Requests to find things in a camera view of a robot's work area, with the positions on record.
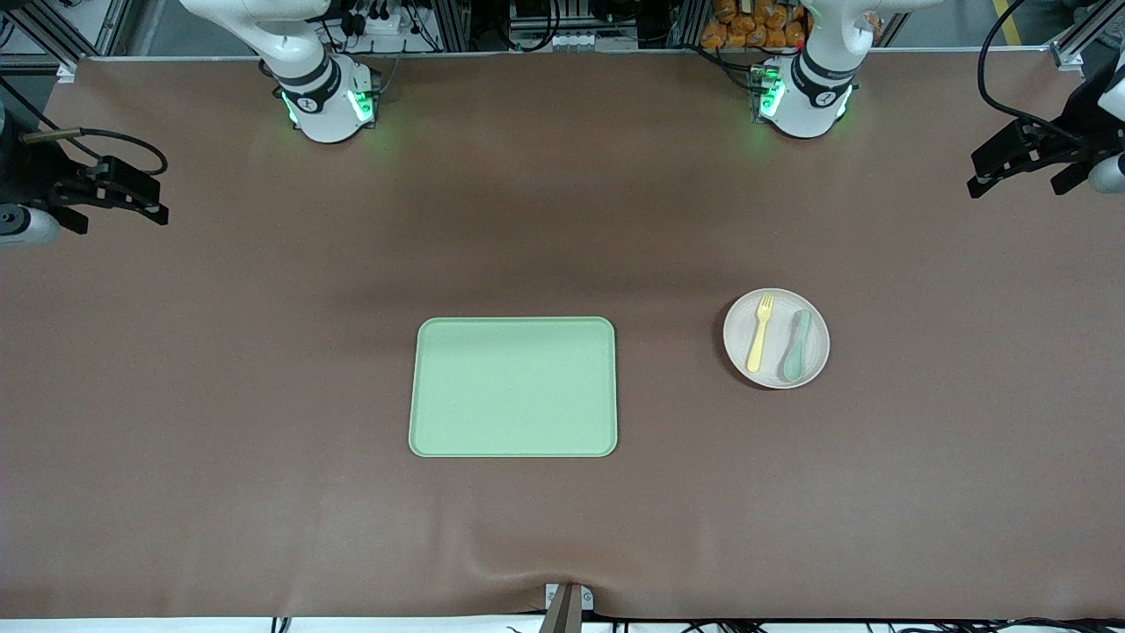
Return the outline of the aluminium frame strut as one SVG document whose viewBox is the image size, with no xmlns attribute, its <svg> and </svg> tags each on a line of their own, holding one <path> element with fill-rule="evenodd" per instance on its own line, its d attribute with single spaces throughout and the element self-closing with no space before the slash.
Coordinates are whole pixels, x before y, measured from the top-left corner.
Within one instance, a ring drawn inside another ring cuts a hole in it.
<svg viewBox="0 0 1125 633">
<path fill-rule="evenodd" d="M 83 58 L 108 56 L 135 0 L 0 0 L 0 75 L 74 80 Z"/>
<path fill-rule="evenodd" d="M 1058 0 L 1072 25 L 1048 43 L 1059 69 L 1100 67 L 1125 45 L 1125 0 Z"/>
</svg>

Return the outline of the white power strip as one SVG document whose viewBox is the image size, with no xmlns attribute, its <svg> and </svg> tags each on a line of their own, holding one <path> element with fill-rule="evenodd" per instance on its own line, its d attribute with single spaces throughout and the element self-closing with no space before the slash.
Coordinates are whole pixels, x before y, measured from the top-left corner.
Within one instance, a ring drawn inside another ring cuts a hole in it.
<svg viewBox="0 0 1125 633">
<path fill-rule="evenodd" d="M 413 33 L 413 20 L 400 4 L 370 4 L 364 11 L 356 9 L 341 27 L 349 37 L 366 35 L 397 37 Z"/>
</svg>

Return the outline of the brown table mat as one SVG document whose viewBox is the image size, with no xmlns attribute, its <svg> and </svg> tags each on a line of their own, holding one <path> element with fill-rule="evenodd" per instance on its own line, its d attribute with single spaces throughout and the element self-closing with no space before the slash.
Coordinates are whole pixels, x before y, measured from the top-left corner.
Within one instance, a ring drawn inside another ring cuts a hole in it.
<svg viewBox="0 0 1125 633">
<path fill-rule="evenodd" d="M 86 62 L 61 124 L 171 160 L 166 227 L 0 253 L 0 617 L 1125 620 L 1125 196 L 968 195 L 969 52 L 872 53 L 832 132 L 695 54 L 402 61 L 333 147 L 256 63 Z M 798 389 L 721 328 L 827 322 Z M 434 317 L 604 317 L 603 458 L 421 458 Z"/>
</svg>

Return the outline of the round beige plate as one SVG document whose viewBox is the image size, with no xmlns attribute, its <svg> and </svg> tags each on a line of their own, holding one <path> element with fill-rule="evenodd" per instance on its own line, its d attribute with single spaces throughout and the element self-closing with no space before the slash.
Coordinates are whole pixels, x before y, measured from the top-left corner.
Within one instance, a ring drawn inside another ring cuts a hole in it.
<svg viewBox="0 0 1125 633">
<path fill-rule="evenodd" d="M 746 361 L 756 327 L 755 311 L 764 293 L 774 293 L 775 301 L 766 332 L 762 367 L 758 373 L 752 374 L 746 369 Z M 788 349 L 791 346 L 795 329 L 793 317 L 800 309 L 807 309 L 812 314 L 811 328 L 806 345 L 804 374 L 802 381 L 788 383 L 782 376 L 782 364 L 788 355 Z M 756 291 L 744 293 L 742 297 L 736 299 L 726 311 L 721 340 L 728 361 L 734 369 L 740 376 L 748 378 L 752 383 L 768 389 L 798 389 L 800 386 L 808 385 L 824 373 L 824 369 L 831 358 L 831 334 L 821 311 L 799 293 L 775 287 L 756 289 Z"/>
</svg>

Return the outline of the sage green plastic spoon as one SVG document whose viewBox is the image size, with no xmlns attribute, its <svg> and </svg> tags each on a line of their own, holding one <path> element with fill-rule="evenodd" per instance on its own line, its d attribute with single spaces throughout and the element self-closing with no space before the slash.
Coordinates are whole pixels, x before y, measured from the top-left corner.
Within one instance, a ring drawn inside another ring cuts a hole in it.
<svg viewBox="0 0 1125 633">
<path fill-rule="evenodd" d="M 791 346 L 788 349 L 788 355 L 785 355 L 782 364 L 782 376 L 788 383 L 798 383 L 802 381 L 804 374 L 804 354 L 806 345 L 811 328 L 812 314 L 807 309 L 800 309 L 795 313 L 793 317 L 793 324 L 795 329 L 793 331 L 793 337 L 791 341 Z"/>
</svg>

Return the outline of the white connector strip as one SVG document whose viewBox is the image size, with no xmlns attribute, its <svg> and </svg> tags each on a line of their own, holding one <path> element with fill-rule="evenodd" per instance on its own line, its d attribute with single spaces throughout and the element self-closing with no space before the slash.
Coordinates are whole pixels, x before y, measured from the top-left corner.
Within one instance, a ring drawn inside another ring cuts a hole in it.
<svg viewBox="0 0 1125 633">
<path fill-rule="evenodd" d="M 593 53 L 638 49 L 642 40 L 634 37 L 634 31 L 575 31 L 575 29 L 562 29 L 555 33 L 551 40 L 543 44 L 547 31 L 538 29 L 536 31 L 508 31 L 507 39 L 514 47 L 522 51 L 551 52 L 551 53 Z"/>
</svg>

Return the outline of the metal table clamp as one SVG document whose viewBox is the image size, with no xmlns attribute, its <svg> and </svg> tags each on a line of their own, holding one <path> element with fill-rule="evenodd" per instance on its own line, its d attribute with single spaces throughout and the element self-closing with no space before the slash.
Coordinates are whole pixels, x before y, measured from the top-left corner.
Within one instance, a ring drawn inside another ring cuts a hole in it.
<svg viewBox="0 0 1125 633">
<path fill-rule="evenodd" d="M 544 606 L 539 633 L 582 633 L 584 615 L 594 611 L 594 593 L 579 584 L 547 584 Z"/>
</svg>

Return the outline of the light green rectangular tray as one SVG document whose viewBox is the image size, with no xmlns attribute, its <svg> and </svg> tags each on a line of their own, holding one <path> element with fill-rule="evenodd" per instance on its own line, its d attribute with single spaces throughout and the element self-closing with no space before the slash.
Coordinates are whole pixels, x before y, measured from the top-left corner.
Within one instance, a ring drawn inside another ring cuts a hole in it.
<svg viewBox="0 0 1125 633">
<path fill-rule="evenodd" d="M 604 317 L 434 317 L 418 327 L 415 455 L 601 458 L 618 438 L 616 332 Z"/>
</svg>

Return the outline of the bag of orange buns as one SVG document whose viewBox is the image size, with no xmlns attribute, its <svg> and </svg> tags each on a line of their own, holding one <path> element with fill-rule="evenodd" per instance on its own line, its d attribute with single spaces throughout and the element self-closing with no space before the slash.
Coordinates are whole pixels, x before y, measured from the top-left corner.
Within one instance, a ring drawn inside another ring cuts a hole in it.
<svg viewBox="0 0 1125 633">
<path fill-rule="evenodd" d="M 803 47 L 813 17 L 800 0 L 708 0 L 699 36 L 704 49 Z"/>
</svg>

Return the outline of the small green-lit control box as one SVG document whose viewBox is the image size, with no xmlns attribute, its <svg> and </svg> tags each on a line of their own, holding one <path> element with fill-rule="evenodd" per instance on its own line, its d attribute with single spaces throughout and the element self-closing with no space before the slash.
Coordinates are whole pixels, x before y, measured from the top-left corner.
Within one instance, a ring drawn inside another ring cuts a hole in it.
<svg viewBox="0 0 1125 633">
<path fill-rule="evenodd" d="M 752 65 L 748 72 L 749 97 L 752 97 L 752 115 L 755 121 L 772 121 L 777 108 L 788 92 L 782 69 L 778 62 Z"/>
</svg>

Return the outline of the yellow plastic fork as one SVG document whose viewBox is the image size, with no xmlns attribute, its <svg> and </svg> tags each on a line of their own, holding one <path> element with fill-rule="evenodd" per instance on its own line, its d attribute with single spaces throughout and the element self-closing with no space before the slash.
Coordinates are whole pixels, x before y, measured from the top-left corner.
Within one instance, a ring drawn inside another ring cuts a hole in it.
<svg viewBox="0 0 1125 633">
<path fill-rule="evenodd" d="M 762 358 L 765 349 L 765 337 L 770 320 L 774 311 L 774 293 L 764 293 L 755 311 L 756 327 L 752 337 L 752 349 L 749 349 L 746 369 L 749 373 L 756 374 L 762 367 Z"/>
</svg>

